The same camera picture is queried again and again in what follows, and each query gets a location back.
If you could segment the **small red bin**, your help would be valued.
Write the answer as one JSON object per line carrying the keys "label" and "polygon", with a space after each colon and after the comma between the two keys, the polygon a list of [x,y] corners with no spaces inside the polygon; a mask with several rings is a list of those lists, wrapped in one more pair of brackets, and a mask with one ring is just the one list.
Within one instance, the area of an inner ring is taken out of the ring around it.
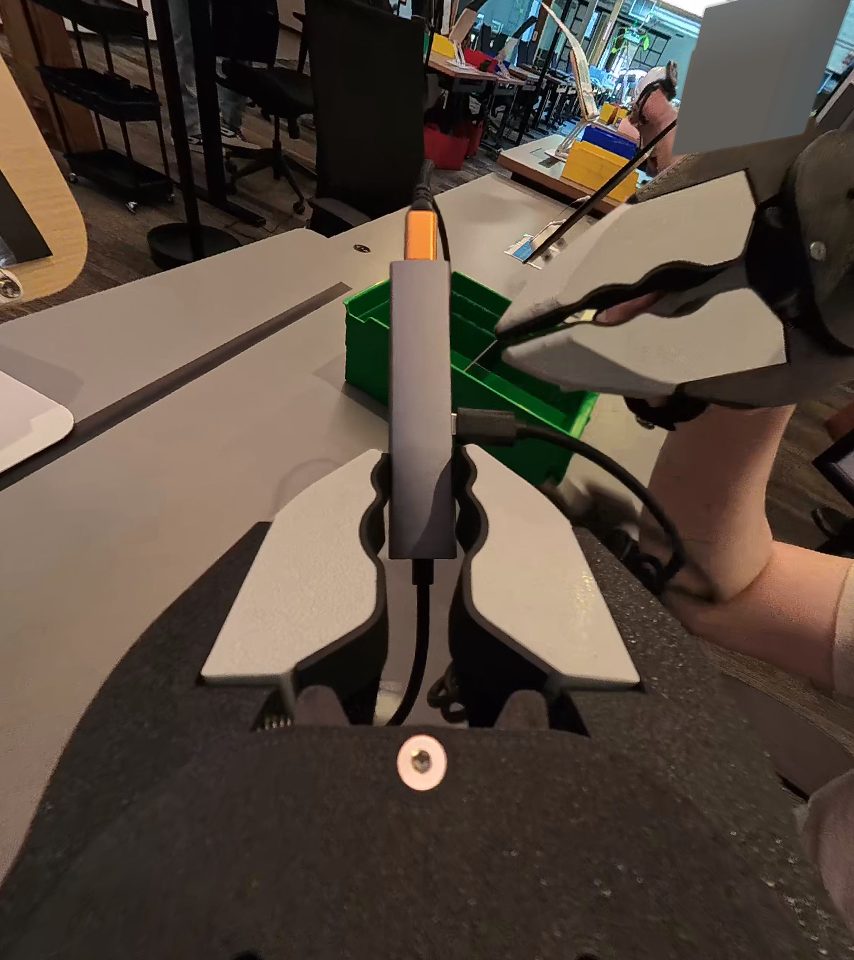
{"label": "small red bin", "polygon": [[437,124],[425,124],[424,157],[437,170],[460,171],[466,161],[477,156],[484,132],[484,122],[459,124],[449,132]]}

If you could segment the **yellow plastic bin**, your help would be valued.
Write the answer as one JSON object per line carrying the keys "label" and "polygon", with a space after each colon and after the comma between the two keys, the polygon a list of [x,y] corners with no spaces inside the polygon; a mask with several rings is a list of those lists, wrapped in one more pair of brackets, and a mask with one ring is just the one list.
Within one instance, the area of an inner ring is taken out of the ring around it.
{"label": "yellow plastic bin", "polygon": [[[633,156],[624,157],[589,141],[574,143],[565,160],[561,178],[590,193],[595,193],[625,167]],[[614,204],[625,202],[639,186],[640,174],[632,171],[613,187],[606,199]]]}

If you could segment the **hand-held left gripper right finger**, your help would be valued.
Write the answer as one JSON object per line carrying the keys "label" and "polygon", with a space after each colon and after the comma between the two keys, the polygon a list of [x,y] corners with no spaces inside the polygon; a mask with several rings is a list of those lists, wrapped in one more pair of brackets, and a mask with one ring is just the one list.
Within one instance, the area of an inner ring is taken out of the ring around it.
{"label": "hand-held left gripper right finger", "polygon": [[574,699],[639,694],[641,676],[571,523],[476,443],[457,450],[451,679],[470,727],[491,728],[519,692],[554,728],[585,728]]}

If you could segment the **black floor stand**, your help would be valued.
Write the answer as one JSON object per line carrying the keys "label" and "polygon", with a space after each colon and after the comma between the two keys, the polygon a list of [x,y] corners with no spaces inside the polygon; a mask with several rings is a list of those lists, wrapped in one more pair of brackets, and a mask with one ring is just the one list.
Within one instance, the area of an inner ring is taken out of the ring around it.
{"label": "black floor stand", "polygon": [[[218,210],[231,209],[220,133],[216,57],[210,41],[210,3],[151,1],[149,15],[166,96],[175,192],[183,213],[180,222],[158,226],[147,235],[153,262],[168,270],[238,249],[241,243],[226,229],[205,224],[200,209],[201,202]],[[193,91],[206,186],[198,184],[189,144],[185,107],[188,88]]]}

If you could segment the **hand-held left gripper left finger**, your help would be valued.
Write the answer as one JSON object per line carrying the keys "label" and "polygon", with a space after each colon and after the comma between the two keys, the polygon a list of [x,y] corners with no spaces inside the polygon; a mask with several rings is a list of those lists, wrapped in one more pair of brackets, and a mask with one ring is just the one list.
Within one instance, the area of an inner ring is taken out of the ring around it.
{"label": "hand-held left gripper left finger", "polygon": [[206,686],[272,689],[288,712],[325,687],[351,723],[373,724],[389,649],[389,492],[389,455],[370,449],[277,512],[201,668]]}

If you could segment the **black rolling cart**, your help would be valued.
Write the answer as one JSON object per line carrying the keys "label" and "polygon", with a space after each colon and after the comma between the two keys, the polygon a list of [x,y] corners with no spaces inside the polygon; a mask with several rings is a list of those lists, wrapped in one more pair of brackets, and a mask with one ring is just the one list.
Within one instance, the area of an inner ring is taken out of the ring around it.
{"label": "black rolling cart", "polygon": [[[37,58],[35,67],[49,94],[54,125],[60,137],[66,180],[85,185],[121,202],[129,213],[167,206],[176,198],[162,122],[161,101],[144,2],[41,1],[33,6],[60,18],[68,28],[74,57],[55,65],[41,49],[36,27],[28,27]],[[132,42],[145,54],[147,85],[117,71],[111,43]],[[63,106],[85,110],[94,122],[96,144],[83,147],[70,133]],[[158,140],[161,169],[139,161],[130,127],[150,125]]]}

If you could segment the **blue plastic bin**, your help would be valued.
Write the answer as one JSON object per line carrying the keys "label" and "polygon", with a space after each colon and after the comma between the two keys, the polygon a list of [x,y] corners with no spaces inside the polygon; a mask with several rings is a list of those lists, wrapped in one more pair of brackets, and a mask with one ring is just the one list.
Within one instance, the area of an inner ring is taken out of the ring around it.
{"label": "blue plastic bin", "polygon": [[591,144],[625,161],[631,160],[637,153],[637,141],[603,125],[588,124],[580,136],[580,142]]}

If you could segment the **black mesh chair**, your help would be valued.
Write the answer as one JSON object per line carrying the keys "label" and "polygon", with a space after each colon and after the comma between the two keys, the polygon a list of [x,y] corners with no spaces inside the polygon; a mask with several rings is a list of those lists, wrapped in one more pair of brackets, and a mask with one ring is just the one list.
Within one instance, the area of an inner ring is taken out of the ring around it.
{"label": "black mesh chair", "polygon": [[332,237],[408,207],[424,160],[424,27],[369,2],[305,3],[311,231]]}

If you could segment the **black office chair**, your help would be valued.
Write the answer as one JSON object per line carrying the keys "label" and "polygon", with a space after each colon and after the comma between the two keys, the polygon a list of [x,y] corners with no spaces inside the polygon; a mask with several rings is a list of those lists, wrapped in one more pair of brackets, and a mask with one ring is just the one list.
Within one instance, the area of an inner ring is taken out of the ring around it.
{"label": "black office chair", "polygon": [[221,61],[217,80],[252,102],[273,125],[269,147],[224,146],[226,190],[235,193],[238,181],[271,170],[292,190],[293,211],[303,214],[306,198],[283,151],[281,126],[291,139],[300,138],[301,118],[313,114],[310,78],[301,70],[277,65],[280,19],[276,1],[222,1],[212,7],[215,57]]}

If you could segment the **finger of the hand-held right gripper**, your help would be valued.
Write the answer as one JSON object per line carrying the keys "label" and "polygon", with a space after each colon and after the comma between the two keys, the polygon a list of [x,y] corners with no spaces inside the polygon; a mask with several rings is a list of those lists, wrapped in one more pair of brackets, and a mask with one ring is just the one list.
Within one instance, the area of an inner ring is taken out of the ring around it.
{"label": "finger of the hand-held right gripper", "polygon": [[750,289],[711,296],[692,313],[595,321],[504,348],[506,365],[567,392],[636,399],[785,363],[781,320]]}
{"label": "finger of the hand-held right gripper", "polygon": [[498,337],[705,280],[741,257],[756,212],[745,170],[625,202],[533,270],[498,321]]}

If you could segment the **grey usb hub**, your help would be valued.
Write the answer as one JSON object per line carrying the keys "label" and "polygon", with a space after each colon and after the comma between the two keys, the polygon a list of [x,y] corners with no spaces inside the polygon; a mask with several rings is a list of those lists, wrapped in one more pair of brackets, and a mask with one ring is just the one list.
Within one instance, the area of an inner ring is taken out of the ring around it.
{"label": "grey usb hub", "polygon": [[458,547],[445,261],[390,265],[388,379],[389,557],[453,560]]}

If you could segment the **person's right forearm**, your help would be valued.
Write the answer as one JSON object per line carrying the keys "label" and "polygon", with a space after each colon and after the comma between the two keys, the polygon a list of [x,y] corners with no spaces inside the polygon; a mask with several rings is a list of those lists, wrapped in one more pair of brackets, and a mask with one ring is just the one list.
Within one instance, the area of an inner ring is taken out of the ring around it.
{"label": "person's right forearm", "polygon": [[854,565],[775,541],[766,495],[793,406],[711,406],[663,442],[648,489],[687,563],[664,595],[694,637],[835,689],[838,610]]}

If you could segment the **black tablet on stand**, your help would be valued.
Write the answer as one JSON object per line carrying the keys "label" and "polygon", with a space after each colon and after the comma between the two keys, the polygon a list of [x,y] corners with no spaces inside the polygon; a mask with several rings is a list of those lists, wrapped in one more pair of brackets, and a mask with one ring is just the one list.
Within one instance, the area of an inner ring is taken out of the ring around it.
{"label": "black tablet on stand", "polygon": [[580,207],[564,222],[561,223],[550,235],[548,235],[543,241],[541,241],[537,246],[533,246],[526,257],[524,257],[521,262],[532,265],[538,259],[550,258],[551,248],[558,244],[579,221],[587,217],[592,213],[602,201],[606,200],[609,195],[617,189],[621,184],[625,183],[632,174],[636,173],[638,169],[646,164],[649,157],[653,154],[656,148],[668,138],[668,135],[673,132],[673,130],[678,125],[680,119],[674,119],[668,126],[665,126],[660,133],[658,133],[654,138],[652,138],[649,144],[646,147],[641,148],[637,151],[635,156],[625,163],[625,165],[613,176],[605,182],[590,198],[587,198]]}

